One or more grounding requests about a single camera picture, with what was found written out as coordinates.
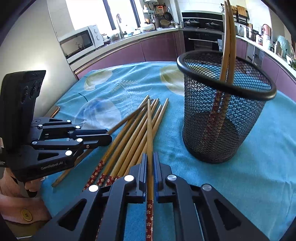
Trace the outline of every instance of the oven door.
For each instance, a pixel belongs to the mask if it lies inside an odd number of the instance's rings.
[[[217,50],[222,51],[222,36],[207,32],[184,31],[185,51]]]

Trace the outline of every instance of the window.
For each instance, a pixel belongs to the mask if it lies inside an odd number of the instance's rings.
[[[118,32],[117,14],[122,20],[122,31],[135,30],[139,22],[145,21],[140,0],[66,0],[66,3],[75,30],[96,24],[101,34],[108,35],[114,29]]]

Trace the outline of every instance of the chopstick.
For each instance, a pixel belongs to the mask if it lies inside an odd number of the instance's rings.
[[[112,156],[110,157],[110,160],[107,162],[107,164],[106,164],[106,166],[105,166],[105,168],[103,170],[103,173],[101,174],[101,176],[99,177],[99,179],[97,181],[98,186],[101,186],[104,183],[107,175],[109,174],[109,172],[112,170],[112,167],[116,163],[116,160],[117,160],[118,156],[120,155],[122,149],[127,144],[127,142],[130,139],[132,133],[135,131],[136,127],[138,126],[138,123],[139,123],[140,119],[142,118],[143,114],[146,112],[146,108],[147,107],[143,108],[143,110],[139,113],[139,115],[135,119],[134,123],[131,125],[131,127],[126,132],[126,134],[124,135],[124,137],[122,138],[122,140],[118,144],[117,148],[113,152]]]
[[[120,121],[117,125],[115,125],[113,128],[111,128],[107,133],[108,134],[112,134],[114,131],[116,131],[120,126],[122,126],[126,121],[128,121],[129,123],[127,124],[131,124],[132,121],[134,120],[134,117],[136,116],[137,113],[139,113],[139,110],[141,110],[144,106],[146,106],[146,101],[148,100],[149,95],[147,95],[144,100],[142,101],[142,103],[140,104],[140,106],[138,107],[138,109],[136,109],[133,113],[131,113],[129,116],[127,116],[126,118],[124,118],[122,121]],[[121,131],[118,136],[122,136],[124,134],[125,131]],[[107,154],[105,155],[109,155],[111,154],[111,152],[113,151],[113,149],[116,147],[118,140],[116,141],[116,139],[111,143],[110,147],[107,150]],[[74,162],[74,167],[65,170],[53,183],[52,183],[52,187],[56,187],[68,174],[69,172],[75,168],[75,166],[77,166],[86,156],[88,156],[93,149],[87,149],[84,153],[82,153]],[[99,165],[97,166],[97,168],[95,169],[95,171],[93,172],[93,175],[97,172],[100,172],[101,169],[103,168],[103,163],[105,163],[104,161],[100,161]]]
[[[117,147],[117,145],[119,144],[119,142],[121,141],[121,139],[123,138],[124,134],[127,132],[128,128],[130,127],[130,125],[132,124],[132,122],[135,120],[136,115],[134,113],[137,112],[139,109],[143,108],[144,107],[143,105],[146,104],[146,101],[148,99],[149,99],[149,95],[147,95],[144,98],[144,100],[139,105],[138,109],[136,111],[134,111],[132,114],[129,115],[131,118],[127,121],[127,123],[125,124],[125,126],[123,127],[123,129],[118,133],[118,135],[116,136],[116,138],[113,140],[113,142],[111,143],[111,145],[108,147],[108,149],[105,152],[104,156],[102,157],[102,159],[100,160],[99,164],[96,166],[95,170],[91,174],[89,180],[85,184],[83,190],[85,190],[91,184],[93,184],[95,182],[95,180],[97,179],[99,173],[102,171],[104,165],[108,161],[109,157],[111,156],[111,154],[113,153],[113,151],[115,150],[115,148]]]
[[[153,135],[153,138],[155,137],[156,133],[157,133],[157,130],[158,130],[158,127],[161,123],[161,120],[163,119],[163,115],[165,113],[165,110],[166,110],[166,107],[168,105],[168,98],[165,100],[165,103],[163,104],[163,107],[161,109],[161,112],[159,114],[159,116],[157,117],[157,120],[152,128],[152,135]],[[143,149],[140,150],[140,156],[138,158],[138,161],[137,161],[137,164],[140,164],[142,162],[142,156],[141,156],[141,153],[145,153],[147,151],[147,142],[145,143],[145,146],[143,147]]]
[[[159,105],[159,107],[158,107],[158,109],[157,109],[157,111],[154,114],[154,117],[152,119],[152,126],[154,126],[154,124],[156,122],[156,119],[159,116],[159,113],[161,111],[161,108],[162,108],[162,105]],[[146,141],[147,141],[147,123],[146,123],[145,126],[142,127],[139,135],[137,136],[135,142],[133,143],[133,146],[131,147],[131,150],[129,151],[129,153],[128,153],[128,155],[127,155],[127,157],[126,157],[126,159],[125,159],[125,161],[124,161],[124,163],[122,165],[122,167],[120,168],[120,170],[119,170],[119,172],[117,174],[117,178],[127,175],[129,173],[130,167],[134,166],[137,163],[137,160],[138,160],[138,157],[140,156],[140,153],[137,154],[137,156],[136,156],[136,150],[138,149],[138,147],[140,146],[140,144],[142,142],[144,143],[144,144],[142,144],[143,147],[144,147]]]
[[[153,108],[152,108],[153,111],[156,109],[157,104],[158,104],[158,101],[159,101],[159,99],[154,100],[154,101],[152,102],[151,105],[152,105],[152,107],[153,107]],[[125,162],[125,159],[126,159],[128,153],[129,153],[129,151],[131,150],[131,147],[132,147],[134,141],[136,140],[136,138],[137,138],[137,136],[138,136],[138,134],[139,134],[139,132],[140,132],[142,126],[143,126],[144,123],[146,122],[147,115],[148,115],[148,112],[145,113],[145,115],[143,116],[141,122],[139,123],[139,125],[138,125],[137,128],[135,129],[134,133],[132,134],[132,136],[131,136],[130,139],[128,140],[128,142],[127,142],[127,144],[126,144],[124,150],[122,151],[121,155],[119,156],[119,158],[118,158],[118,160],[117,160],[115,166],[113,167],[113,170],[111,171],[110,176],[109,176],[108,179],[107,179],[106,185],[111,185],[111,184],[113,184],[113,182],[116,180],[116,177],[117,177],[117,174],[118,174],[120,168],[122,167],[123,163]]]
[[[150,100],[148,100],[147,110],[147,207],[146,207],[146,241],[153,239],[153,199],[154,199],[154,187],[153,187],[153,136],[152,136],[152,120]]]
[[[235,61],[236,61],[235,26],[234,26],[234,20],[232,17],[233,14],[232,14],[229,0],[224,1],[224,6],[225,6],[225,32],[224,32],[225,41],[224,41],[224,51],[223,51],[223,58],[221,63],[221,72],[220,72],[219,79],[220,81],[224,81],[229,84],[232,84],[233,78],[234,78]],[[212,140],[215,142],[217,140],[220,130],[222,128],[224,119],[226,117],[228,103],[230,100],[230,95],[225,93],[222,100],[222,106],[221,106],[220,112],[218,112],[220,103],[221,103],[222,93],[223,93],[222,91],[219,91],[219,90],[216,91],[213,107],[211,109],[209,119],[201,139],[201,143],[200,143],[201,150],[203,150],[203,148],[207,146],[209,141]]]

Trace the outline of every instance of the cabinet handle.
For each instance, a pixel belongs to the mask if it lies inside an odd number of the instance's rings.
[[[210,41],[210,40],[203,40],[203,39],[191,39],[191,38],[188,38],[188,40],[194,40],[194,41],[204,41],[204,42],[211,42],[211,43],[218,43],[218,41]]]

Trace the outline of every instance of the phone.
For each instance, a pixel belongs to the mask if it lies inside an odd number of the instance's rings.
[[[53,118],[55,115],[60,111],[60,107],[57,105],[54,105],[50,108],[50,110],[46,113],[44,117]]]

